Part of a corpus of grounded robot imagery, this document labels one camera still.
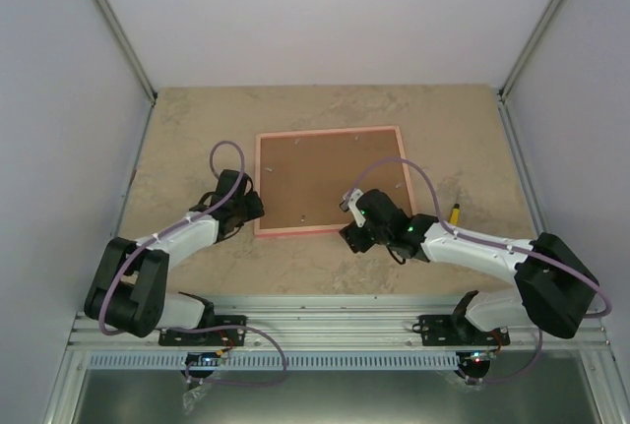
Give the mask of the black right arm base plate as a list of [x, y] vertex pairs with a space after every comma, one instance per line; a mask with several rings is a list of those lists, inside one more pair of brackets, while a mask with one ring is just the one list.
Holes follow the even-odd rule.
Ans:
[[421, 315], [411, 327], [424, 346], [498, 346], [509, 345], [511, 338], [500, 329], [485, 332], [466, 318], [452, 315]]

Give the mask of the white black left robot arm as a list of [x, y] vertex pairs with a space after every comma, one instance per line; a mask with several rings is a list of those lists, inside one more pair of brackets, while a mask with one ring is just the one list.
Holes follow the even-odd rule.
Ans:
[[136, 240], [115, 237], [102, 253], [84, 313], [118, 333], [145, 337], [158, 328], [181, 328], [194, 344], [215, 335], [211, 303], [191, 293], [168, 294], [168, 273], [193, 254], [223, 242], [264, 215], [251, 177], [225, 169], [216, 189], [161, 233]]

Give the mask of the yellow screwdriver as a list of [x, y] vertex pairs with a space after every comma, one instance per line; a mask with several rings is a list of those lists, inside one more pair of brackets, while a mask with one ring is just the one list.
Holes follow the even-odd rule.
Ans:
[[457, 225], [459, 223], [460, 212], [461, 212], [461, 205], [459, 203], [454, 203], [451, 210], [450, 220], [449, 220], [451, 224]]

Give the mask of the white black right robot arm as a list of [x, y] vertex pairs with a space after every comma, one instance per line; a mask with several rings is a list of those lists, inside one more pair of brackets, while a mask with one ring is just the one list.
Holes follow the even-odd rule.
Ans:
[[508, 283], [494, 293], [470, 291], [458, 303], [452, 333], [463, 344], [497, 329], [526, 325], [572, 338], [595, 299], [597, 279], [554, 234], [543, 232], [534, 240], [500, 238], [428, 214], [408, 216], [378, 189], [355, 189], [340, 208], [352, 216], [340, 234], [354, 253], [379, 245], [400, 265], [446, 263]]

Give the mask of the pink picture frame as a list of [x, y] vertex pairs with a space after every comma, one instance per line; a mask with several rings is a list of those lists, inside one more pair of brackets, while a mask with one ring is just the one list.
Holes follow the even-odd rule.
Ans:
[[388, 194], [407, 214], [415, 208], [410, 170], [386, 157], [405, 157], [397, 126], [263, 133], [256, 137], [255, 190], [265, 215], [257, 237], [336, 232], [352, 221], [340, 209], [354, 182]]

